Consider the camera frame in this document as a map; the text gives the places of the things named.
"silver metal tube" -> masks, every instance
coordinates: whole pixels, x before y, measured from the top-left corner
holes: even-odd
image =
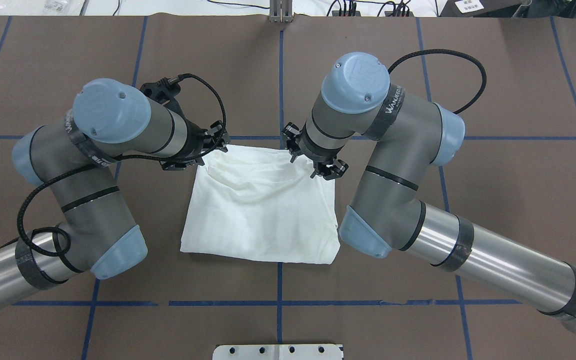
[[[443,262],[453,251],[459,235],[457,216],[426,205],[425,220],[407,253],[416,255],[430,264]]]
[[[52,234],[39,234],[33,242],[47,251],[55,251]],[[0,248],[0,308],[11,305],[39,291],[21,275],[15,258],[16,243]],[[59,257],[49,257],[34,252],[39,268],[57,281],[63,281],[76,273],[70,271]]]
[[[574,273],[565,262],[478,225],[470,256],[455,273],[547,313],[562,309],[575,288]]]

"logo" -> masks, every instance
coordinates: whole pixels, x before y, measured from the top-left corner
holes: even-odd
[[[386,107],[386,114],[392,114],[393,111],[395,110],[395,107],[398,107],[398,103],[400,102],[400,98],[402,96],[402,88],[397,86],[397,89],[395,90],[395,94],[392,97],[392,101],[390,101],[390,104],[388,104],[388,106]]]

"black cable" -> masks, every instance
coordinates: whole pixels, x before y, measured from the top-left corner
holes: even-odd
[[[328,8],[328,12],[326,13],[326,16],[330,15],[330,11],[332,10],[332,7],[335,6],[335,3],[339,4],[339,14],[341,14],[341,2],[339,2],[339,0],[334,0],[331,4],[330,7]]]
[[[71,249],[71,237],[68,235],[66,231],[58,227],[42,227],[33,230],[30,237],[28,237],[28,235],[26,234],[26,230],[24,229],[24,215],[26,214],[26,210],[28,209],[28,206],[30,205],[32,200],[35,198],[35,196],[37,196],[37,194],[43,191],[43,189],[46,189],[47,187],[50,187],[52,184],[55,184],[57,182],[61,182],[61,180],[64,180],[65,178],[68,178],[78,173],[83,173],[84,171],[95,169],[96,167],[97,166],[95,164],[89,164],[71,171],[67,171],[66,173],[62,173],[61,175],[51,178],[47,182],[44,182],[43,184],[39,185],[25,198],[25,200],[21,204],[21,207],[19,208],[19,212],[16,215],[16,230],[19,234],[19,237],[21,238],[23,243],[25,243],[28,246],[28,248],[45,256],[63,256],[66,255],[66,253],[68,253],[68,251]],[[34,244],[33,240],[31,239],[32,237],[34,237],[36,233],[57,233],[59,235],[62,235],[62,237],[66,239],[66,246],[62,249],[57,249],[57,251],[44,250],[37,244]]]
[[[484,89],[486,89],[486,82],[487,82],[487,77],[486,77],[486,69],[484,69],[484,65],[482,65],[482,63],[480,63],[479,60],[475,59],[474,57],[472,57],[471,55],[468,54],[464,54],[463,52],[459,52],[459,51],[455,51],[455,50],[446,50],[445,48],[430,48],[428,50],[421,50],[421,51],[415,51],[415,52],[411,52],[408,55],[404,55],[402,57],[400,57],[400,59],[398,59],[397,61],[395,61],[389,68],[388,68],[388,73],[392,73],[393,70],[395,68],[397,68],[397,66],[399,66],[399,64],[405,62],[408,59],[414,58],[414,57],[420,57],[422,55],[429,55],[429,54],[446,54],[446,55],[453,55],[454,57],[459,57],[462,59],[466,59],[469,62],[475,64],[475,66],[477,66],[477,68],[479,69],[479,71],[481,72],[481,87],[479,87],[479,90],[477,91],[477,93],[475,94],[475,96],[472,98],[472,100],[468,101],[468,103],[464,106],[462,106],[460,109],[458,109],[457,111],[453,111],[453,113],[455,114],[459,114],[462,111],[468,109],[471,107],[471,105],[473,105],[475,103],[475,101],[477,101],[478,98],[480,98],[480,96],[482,96],[482,93],[484,92]]]
[[[116,16],[117,12],[119,11],[119,7],[122,6],[122,0],[117,0],[117,8],[114,9],[114,12],[112,13],[112,16]]]
[[[379,12],[377,12],[377,16],[380,16],[382,14],[382,10],[386,7],[386,5],[392,5],[392,12],[395,12],[395,7],[397,6],[397,4],[395,4],[394,1],[386,1],[379,8]]]
[[[210,90],[212,92],[212,94],[215,96],[215,98],[217,98],[217,101],[219,102],[219,107],[221,109],[221,116],[222,116],[223,123],[221,125],[222,126],[221,130],[219,131],[219,134],[217,135],[217,138],[215,139],[212,146],[210,148],[208,148],[208,150],[206,150],[205,152],[198,153],[197,155],[192,155],[192,156],[188,156],[188,157],[174,157],[174,156],[156,157],[156,156],[150,156],[150,155],[137,155],[136,154],[136,155],[119,155],[117,157],[114,157],[115,160],[117,160],[118,162],[120,162],[122,160],[126,160],[126,159],[156,160],[158,162],[187,162],[190,160],[195,160],[195,159],[199,159],[201,157],[204,157],[205,155],[208,155],[208,153],[211,153],[215,149],[217,149],[220,142],[222,141],[222,138],[224,137],[224,133],[226,132],[226,109],[224,108],[224,103],[222,102],[222,98],[221,98],[221,96],[219,96],[217,91],[210,84],[208,84],[208,82],[206,82],[206,80],[202,79],[201,77],[199,77],[197,75],[194,75],[192,73],[184,73],[182,75],[177,76],[178,82],[182,82],[183,80],[188,79],[188,78],[195,79],[198,82],[200,82],[201,84],[203,84],[204,86],[206,86],[206,88],[208,88],[208,90]]]
[[[219,4],[219,5],[235,5],[238,7],[250,7],[250,8],[259,8],[259,9],[270,10],[269,6],[261,6],[261,5],[253,5],[253,4],[240,4],[237,2],[221,2],[221,1],[215,1],[215,0],[206,0],[206,1],[209,3]]]

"power cord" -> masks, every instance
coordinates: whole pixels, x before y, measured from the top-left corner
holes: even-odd
[[[468,109],[471,107],[471,105],[473,105],[475,103],[475,101],[478,100],[478,98],[480,98],[480,96],[482,96],[482,93],[484,92],[484,89],[486,89],[486,82],[487,82],[487,76],[486,76],[486,69],[484,68],[484,65],[482,65],[482,63],[480,63],[479,60],[475,59],[474,57],[472,57],[471,55],[468,54],[464,54],[463,52],[459,52],[459,51],[455,51],[455,50],[447,50],[445,48],[429,48],[428,50],[421,50],[421,51],[415,51],[415,52],[411,52],[408,55],[404,55],[402,57],[400,57],[397,61],[395,61],[389,68],[388,68],[388,73],[392,73],[393,70],[395,68],[397,68],[397,66],[399,66],[399,64],[405,62],[408,59],[414,58],[414,57],[421,57],[422,55],[429,55],[429,54],[446,54],[446,55],[453,55],[453,57],[459,57],[462,59],[466,59],[469,62],[475,64],[475,66],[477,66],[477,68],[479,69],[480,73],[481,73],[481,86],[479,87],[479,90],[477,91],[477,93],[475,94],[475,96],[468,101],[468,103],[462,107],[460,107],[460,109],[458,109],[457,111],[453,111],[455,114],[459,114],[462,111]]]
[[[384,10],[384,7],[386,7],[386,5],[392,5],[391,14],[387,15],[389,17],[404,18],[410,16],[410,7],[408,6],[409,2],[411,2],[411,0],[408,0],[407,2],[401,0],[399,3],[396,3],[394,1],[386,1],[379,8],[377,16],[380,16],[382,14],[382,10]]]
[[[215,0],[206,0],[206,1],[209,3],[219,4],[219,5],[235,5],[238,7],[250,7],[250,8],[259,8],[259,9],[270,10],[270,6],[261,6],[261,5],[253,5],[253,4],[240,4],[238,2],[221,2],[221,1],[215,1]]]
[[[121,7],[121,6],[122,6],[122,0],[117,0],[117,8],[114,9],[112,16],[116,16],[119,13],[119,7]]]
[[[208,150],[206,150],[202,153],[198,153],[197,155],[192,155],[192,156],[188,156],[188,157],[174,157],[174,156],[172,156],[172,157],[155,157],[155,156],[148,156],[148,155],[119,155],[119,156],[114,158],[115,160],[121,161],[121,160],[127,160],[127,159],[144,159],[144,160],[156,160],[156,161],[187,162],[187,161],[191,161],[191,160],[195,160],[195,159],[204,157],[205,155],[208,155],[208,153],[211,153],[212,151],[217,149],[222,138],[224,137],[224,133],[226,133],[226,109],[224,108],[224,102],[222,101],[221,96],[219,96],[219,93],[217,93],[217,91],[210,84],[208,84],[208,82],[206,82],[201,77],[194,75],[192,73],[183,73],[182,75],[178,75],[176,77],[176,79],[172,80],[171,82],[172,82],[172,84],[177,84],[177,83],[180,83],[186,79],[195,79],[198,82],[200,82],[201,84],[203,84],[204,86],[206,86],[206,88],[208,88],[212,92],[212,94],[215,96],[215,98],[217,98],[217,102],[219,103],[219,107],[221,109],[221,116],[222,116],[222,125],[221,125],[221,130],[219,130],[219,134],[215,138],[215,141],[212,144],[212,146],[210,146],[210,148],[208,148]],[[26,214],[26,210],[28,209],[30,203],[37,196],[37,194],[39,194],[44,189],[50,187],[51,185],[53,185],[55,183],[61,182],[61,180],[69,178],[73,175],[83,173],[84,171],[97,169],[97,168],[98,167],[96,166],[96,164],[88,164],[88,165],[82,166],[80,168],[76,168],[74,170],[67,171],[66,173],[62,173],[61,175],[54,177],[54,178],[51,178],[50,180],[44,182],[43,184],[41,184],[37,188],[35,188],[32,192],[30,192],[30,194],[28,194],[28,196],[25,198],[25,200],[21,204],[21,207],[19,208],[19,212],[17,213],[17,216],[16,216],[16,229],[17,229],[17,232],[19,234],[19,239],[21,239],[23,241],[23,243],[25,243],[26,246],[28,246],[28,248],[36,251],[37,253],[39,253],[41,255],[50,256],[50,257],[59,257],[62,259],[62,261],[64,261],[64,263],[66,264],[66,266],[68,266],[68,268],[71,268],[72,265],[64,257],[64,255],[66,255],[66,253],[68,253],[68,251],[71,249],[71,244],[72,244],[71,237],[70,237],[70,235],[68,235],[68,232],[64,231],[62,228],[59,228],[59,227],[42,227],[42,228],[35,228],[35,230],[32,230],[32,233],[29,237],[26,234],[26,230],[24,228],[24,216]],[[62,235],[62,237],[64,237],[64,239],[66,240],[66,245],[64,246],[64,248],[62,248],[61,244],[59,244],[59,241],[54,240],[53,242],[54,242],[54,246],[55,246],[56,251],[45,250],[45,249],[41,248],[41,246],[35,244],[32,241],[32,237],[34,237],[34,235],[39,234],[39,233],[54,233],[54,234]],[[17,239],[9,241],[6,244],[3,244],[2,246],[0,246],[0,248],[4,248],[5,246],[13,244],[16,241],[17,241]]]

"end effector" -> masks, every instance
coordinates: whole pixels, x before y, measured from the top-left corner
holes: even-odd
[[[373,55],[351,52],[323,80],[304,128],[290,122],[282,137],[293,157],[313,160],[313,176],[330,180],[348,169],[337,155],[355,133],[380,143],[396,141],[395,152],[375,151],[370,165],[417,184],[429,164],[442,166],[454,157],[466,127],[440,105],[391,84],[388,70]]]

